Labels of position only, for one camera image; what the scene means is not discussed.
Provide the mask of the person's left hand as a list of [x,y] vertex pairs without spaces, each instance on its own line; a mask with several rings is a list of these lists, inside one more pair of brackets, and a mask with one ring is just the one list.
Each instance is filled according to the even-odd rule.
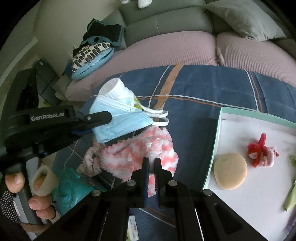
[[47,230],[59,218],[52,195],[58,185],[59,179],[46,165],[31,180],[23,172],[6,174],[1,185],[1,228],[35,235]]

